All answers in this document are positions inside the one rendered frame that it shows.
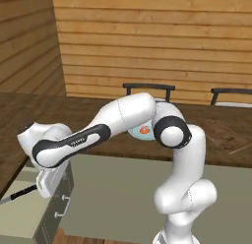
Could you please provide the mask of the grey drawer front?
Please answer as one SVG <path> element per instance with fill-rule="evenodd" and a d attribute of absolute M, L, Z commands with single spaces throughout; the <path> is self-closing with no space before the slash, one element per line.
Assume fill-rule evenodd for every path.
<path fill-rule="evenodd" d="M 62 201 L 62 195 L 71 197 L 74 188 L 74 180 L 71 164 L 68 164 L 66 171 L 61 179 L 61 182 L 56 189 L 54 196 L 49 200 L 48 207 L 42 217 L 42 220 L 37 228 L 34 236 L 35 244 L 52 244 L 57 228 L 62 217 L 54 218 L 54 213 L 63 213 L 66 201 Z"/>

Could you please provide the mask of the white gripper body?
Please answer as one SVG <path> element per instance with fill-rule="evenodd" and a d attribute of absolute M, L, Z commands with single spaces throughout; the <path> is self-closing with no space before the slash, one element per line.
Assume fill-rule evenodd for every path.
<path fill-rule="evenodd" d="M 51 198 L 68 166 L 68 162 L 55 168 L 42 168 L 36 176 L 36 187 L 42 198 Z"/>

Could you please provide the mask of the black chair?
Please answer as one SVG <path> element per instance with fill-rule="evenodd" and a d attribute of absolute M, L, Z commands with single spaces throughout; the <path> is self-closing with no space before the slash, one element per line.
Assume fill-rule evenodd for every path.
<path fill-rule="evenodd" d="M 145 83 L 123 83 L 122 87 L 126 90 L 126 95 L 131 94 L 131 89 L 154 89 L 154 90 L 164 90 L 165 100 L 169 102 L 170 93 L 175 91 L 175 86 L 171 85 L 161 85 L 161 84 L 145 84 Z"/>
<path fill-rule="evenodd" d="M 218 96 L 220 93 L 240 93 L 240 94 L 252 94 L 252 90 L 247 89 L 231 89 L 231 88 L 213 88 L 211 89 L 213 98 L 211 105 L 213 106 L 227 106 L 227 107 L 241 107 L 241 108 L 252 108 L 252 103 L 241 103 L 241 102 L 218 102 Z"/>

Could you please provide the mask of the black handled knife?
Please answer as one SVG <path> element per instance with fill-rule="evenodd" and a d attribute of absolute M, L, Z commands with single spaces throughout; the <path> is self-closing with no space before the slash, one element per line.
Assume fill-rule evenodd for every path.
<path fill-rule="evenodd" d="M 25 194 L 28 194 L 28 193 L 30 193 L 30 192 L 36 190 L 36 189 L 37 189 L 36 185 L 33 184 L 33 185 L 31 185 L 31 186 L 29 186 L 29 187 L 27 187 L 27 188 L 25 188 L 25 189 L 23 189 L 23 190 L 20 190 L 20 191 L 18 191 L 18 192 L 16 192 L 16 193 L 13 193 L 13 194 L 11 194 L 9 197 L 7 197 L 7 198 L 1 200 L 1 201 L 0 201 L 0 205 L 3 205 L 3 204 L 8 203 L 8 202 L 10 202 L 10 201 L 14 201 L 14 200 L 16 200 L 17 198 L 19 198 L 19 197 L 21 197 L 21 196 L 23 196 L 23 195 L 25 195 Z"/>

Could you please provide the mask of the light blue plate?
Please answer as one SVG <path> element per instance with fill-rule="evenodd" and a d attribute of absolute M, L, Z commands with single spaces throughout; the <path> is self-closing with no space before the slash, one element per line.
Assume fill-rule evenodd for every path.
<path fill-rule="evenodd" d="M 150 110 L 144 110 L 139 112 L 136 115 L 137 121 L 141 122 L 138 126 L 131 128 L 128 133 L 135 139 L 140 141 L 154 141 L 155 133 L 154 133 L 154 127 L 157 123 L 157 116 L 152 116 Z M 149 134 L 141 134 L 140 129 L 142 126 L 149 126 L 150 133 Z"/>

